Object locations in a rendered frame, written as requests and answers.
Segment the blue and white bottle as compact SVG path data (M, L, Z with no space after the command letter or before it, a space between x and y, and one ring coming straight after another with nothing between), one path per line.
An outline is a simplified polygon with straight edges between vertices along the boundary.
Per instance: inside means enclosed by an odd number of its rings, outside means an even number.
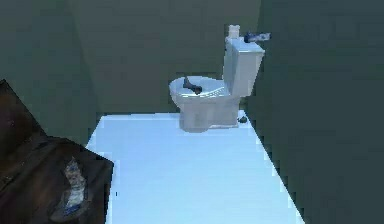
M245 43L263 42L263 41L268 41L270 39L271 39L271 34L270 33L254 34L254 33L251 33L251 32L247 32L246 35L244 36L244 42Z

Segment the grey and white spray bottle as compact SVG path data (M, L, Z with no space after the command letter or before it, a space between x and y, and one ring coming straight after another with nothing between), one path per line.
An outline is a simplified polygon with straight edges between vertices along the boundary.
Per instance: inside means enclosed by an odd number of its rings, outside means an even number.
M86 178L74 157L65 166L64 176L69 187L62 192L60 200L50 215L50 220L55 223L72 222L81 216L89 204L86 193Z

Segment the black object in toilet bowl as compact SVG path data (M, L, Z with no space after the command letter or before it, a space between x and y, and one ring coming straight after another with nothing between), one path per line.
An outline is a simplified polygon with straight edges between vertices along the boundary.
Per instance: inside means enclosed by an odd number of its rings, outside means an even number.
M185 88L185 89L191 90L196 95L199 95L202 92L202 87L198 86L198 85L195 85L195 84L192 84L189 81L189 78L187 76L184 77L184 81L183 81L182 87Z

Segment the dark brown wooden commode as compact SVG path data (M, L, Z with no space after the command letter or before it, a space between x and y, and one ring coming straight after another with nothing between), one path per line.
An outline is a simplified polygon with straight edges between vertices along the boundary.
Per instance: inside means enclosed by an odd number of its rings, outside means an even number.
M69 187L74 157L89 204L72 222L50 215ZM45 133L6 80L0 81L0 224L106 224L113 162L66 138Z

